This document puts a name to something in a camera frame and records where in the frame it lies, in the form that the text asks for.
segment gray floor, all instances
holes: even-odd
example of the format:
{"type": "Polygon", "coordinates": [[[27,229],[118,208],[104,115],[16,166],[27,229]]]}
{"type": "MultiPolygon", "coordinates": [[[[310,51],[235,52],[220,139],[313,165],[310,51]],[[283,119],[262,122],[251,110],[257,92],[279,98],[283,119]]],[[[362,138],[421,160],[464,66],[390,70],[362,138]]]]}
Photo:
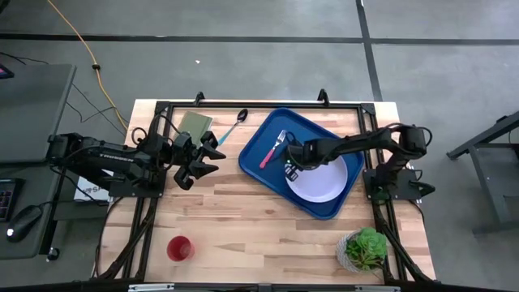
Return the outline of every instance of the gray floor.
{"type": "MultiPolygon", "coordinates": [[[[360,37],[354,0],[69,0],[55,1],[83,33],[360,37]]],[[[514,0],[364,0],[372,37],[519,38],[514,0]]],[[[71,33],[45,1],[16,1],[0,15],[0,32],[71,33]]],[[[92,42],[106,89],[129,118],[136,98],[313,100],[326,88],[333,100],[373,101],[362,45],[276,43],[92,42]]],[[[519,110],[519,46],[374,45],[384,101],[402,122],[430,127],[429,153],[415,162],[436,186],[424,200],[427,237],[438,279],[449,284],[519,290],[519,232],[475,238],[493,213],[468,157],[444,154],[519,110]]],[[[76,85],[100,108],[101,95],[84,47],[74,41],[0,41],[0,51],[78,67],[76,85]]],[[[16,69],[12,60],[0,62],[16,69]]],[[[69,102],[94,114],[72,91],[69,102]]],[[[69,108],[61,131],[122,142],[101,117],[80,124],[69,108]]],[[[512,139],[519,141],[513,132],[512,139]]],[[[100,222],[60,225],[62,258],[0,262],[2,286],[86,279],[100,222]]]]}

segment silver spoon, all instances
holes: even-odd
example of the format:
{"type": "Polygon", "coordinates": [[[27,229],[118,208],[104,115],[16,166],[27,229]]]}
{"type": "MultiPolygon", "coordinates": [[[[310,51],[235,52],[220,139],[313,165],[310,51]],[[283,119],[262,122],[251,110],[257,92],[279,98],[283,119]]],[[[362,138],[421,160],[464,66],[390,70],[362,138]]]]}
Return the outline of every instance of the silver spoon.
{"type": "Polygon", "coordinates": [[[225,135],[223,135],[219,140],[218,140],[218,145],[222,145],[225,141],[225,139],[227,139],[227,136],[230,134],[231,131],[234,130],[234,128],[240,123],[240,122],[243,122],[245,121],[245,119],[247,118],[247,115],[249,114],[249,111],[248,109],[242,109],[240,110],[240,112],[238,113],[238,116],[236,117],[236,122],[234,123],[234,125],[227,131],[227,133],[225,133],[225,135]]]}

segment pink fork handle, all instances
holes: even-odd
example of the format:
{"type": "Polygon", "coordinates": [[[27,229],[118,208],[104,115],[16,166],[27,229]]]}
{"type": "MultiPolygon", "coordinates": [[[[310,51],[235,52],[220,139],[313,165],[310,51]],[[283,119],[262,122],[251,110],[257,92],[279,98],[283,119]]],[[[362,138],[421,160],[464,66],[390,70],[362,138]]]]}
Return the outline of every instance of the pink fork handle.
{"type": "Polygon", "coordinates": [[[259,167],[261,169],[265,168],[265,166],[267,165],[268,160],[270,160],[270,157],[272,157],[272,155],[274,154],[274,150],[276,150],[276,149],[270,149],[270,151],[268,152],[267,156],[263,159],[263,161],[261,161],[261,163],[259,164],[259,167]]]}

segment wooden tabletop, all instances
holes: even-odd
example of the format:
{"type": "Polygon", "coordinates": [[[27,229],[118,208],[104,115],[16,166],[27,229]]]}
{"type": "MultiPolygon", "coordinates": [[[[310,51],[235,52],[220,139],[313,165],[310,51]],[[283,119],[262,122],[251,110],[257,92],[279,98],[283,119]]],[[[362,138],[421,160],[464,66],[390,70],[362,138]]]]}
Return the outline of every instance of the wooden tabletop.
{"type": "MultiPolygon", "coordinates": [[[[156,100],[135,101],[128,133],[135,127],[148,129],[155,103],[156,100]]],[[[399,121],[395,103],[378,102],[375,109],[380,127],[399,121]]],[[[175,109],[175,125],[188,110],[212,117],[211,130],[221,137],[234,124],[240,109],[175,109]]],[[[218,147],[227,158],[210,161],[220,169],[195,181],[189,191],[175,184],[174,168],[168,173],[165,193],[158,204],[146,281],[382,283],[381,273],[349,272],[339,265],[335,256],[335,246],[342,236],[374,226],[371,204],[360,177],[337,216],[320,221],[240,170],[240,151],[271,111],[249,109],[247,120],[218,147]],[[166,255],[169,240],[177,235],[188,237],[195,245],[192,259],[179,263],[166,255]]],[[[353,110],[295,111],[339,136],[359,133],[353,110]]],[[[126,144],[133,145],[130,134],[126,144]]],[[[395,201],[394,207],[403,246],[422,271],[435,278],[420,213],[407,201],[395,201]]],[[[101,271],[108,268],[127,243],[134,209],[135,199],[126,198],[110,214],[102,240],[101,271]]],[[[139,260],[139,250],[140,245],[135,263],[139,260]]],[[[389,259],[392,273],[397,277],[391,249],[389,259]]]]}

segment red cup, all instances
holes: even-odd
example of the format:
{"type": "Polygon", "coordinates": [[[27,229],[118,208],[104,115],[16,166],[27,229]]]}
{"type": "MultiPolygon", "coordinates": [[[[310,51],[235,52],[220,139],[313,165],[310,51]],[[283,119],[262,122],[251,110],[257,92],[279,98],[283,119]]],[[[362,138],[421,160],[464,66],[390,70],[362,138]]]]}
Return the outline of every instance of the red cup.
{"type": "Polygon", "coordinates": [[[177,236],[168,243],[168,257],[174,261],[183,261],[195,254],[195,248],[185,236],[177,236]]]}

